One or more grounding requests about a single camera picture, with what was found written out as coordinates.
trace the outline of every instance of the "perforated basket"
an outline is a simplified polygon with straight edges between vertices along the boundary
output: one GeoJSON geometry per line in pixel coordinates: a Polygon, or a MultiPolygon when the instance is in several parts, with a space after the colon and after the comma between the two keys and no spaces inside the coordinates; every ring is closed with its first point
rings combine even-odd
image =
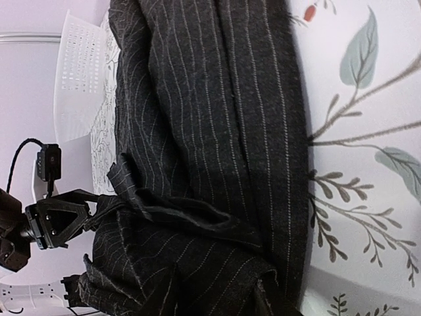
{"type": "Polygon", "coordinates": [[[54,124],[59,144],[91,131],[103,100],[105,31],[67,12],[57,60],[54,124]]]}

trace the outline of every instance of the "red berry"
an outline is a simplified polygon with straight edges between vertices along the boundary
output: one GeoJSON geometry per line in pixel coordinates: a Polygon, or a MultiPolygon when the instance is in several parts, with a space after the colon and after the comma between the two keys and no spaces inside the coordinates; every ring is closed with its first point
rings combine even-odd
{"type": "Polygon", "coordinates": [[[306,20],[307,22],[310,22],[313,19],[315,14],[316,14],[316,6],[314,5],[309,6],[304,13],[304,20],[306,20]]]}

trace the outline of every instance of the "white wall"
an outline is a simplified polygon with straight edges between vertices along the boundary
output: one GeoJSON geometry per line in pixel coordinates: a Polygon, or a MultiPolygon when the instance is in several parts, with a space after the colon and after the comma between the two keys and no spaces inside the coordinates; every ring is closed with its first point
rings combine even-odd
{"type": "MultiPolygon", "coordinates": [[[[99,25],[108,0],[1,0],[1,32],[61,32],[68,9],[74,16],[99,25]]],[[[54,142],[53,92],[57,44],[0,44],[0,187],[7,185],[14,151],[29,137],[44,143],[54,142]]],[[[11,194],[24,205],[32,202],[32,163],[38,148],[28,145],[14,173],[11,194]]],[[[63,161],[74,161],[70,150],[63,150],[63,161]]],[[[70,189],[82,181],[69,165],[63,166],[59,188],[70,189]]],[[[83,253],[89,252],[92,234],[84,234],[70,243],[69,250],[40,251],[34,245],[27,267],[1,280],[9,284],[50,282],[66,275],[83,272],[83,253]]],[[[49,310],[22,315],[66,315],[68,311],[49,310]]]]}

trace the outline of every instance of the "pinstriped fabric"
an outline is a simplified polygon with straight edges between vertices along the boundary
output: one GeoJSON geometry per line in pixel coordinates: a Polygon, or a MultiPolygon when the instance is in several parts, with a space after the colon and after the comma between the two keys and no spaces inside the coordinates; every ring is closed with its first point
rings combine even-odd
{"type": "Polygon", "coordinates": [[[112,1],[116,151],[86,303],[113,315],[299,315],[307,146],[283,1],[112,1]]]}

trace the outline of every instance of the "bed sheet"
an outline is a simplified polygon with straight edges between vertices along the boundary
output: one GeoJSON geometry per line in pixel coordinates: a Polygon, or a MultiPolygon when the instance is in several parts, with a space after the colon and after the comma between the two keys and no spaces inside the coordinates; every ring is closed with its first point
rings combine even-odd
{"type": "Polygon", "coordinates": [[[91,130],[91,159],[93,190],[95,194],[114,194],[114,189],[107,178],[111,165],[116,160],[114,137],[116,71],[120,49],[109,25],[108,12],[101,27],[107,34],[105,52],[104,98],[91,130]]]}
{"type": "Polygon", "coordinates": [[[421,1],[289,0],[310,141],[306,316],[421,311],[421,1]]]}

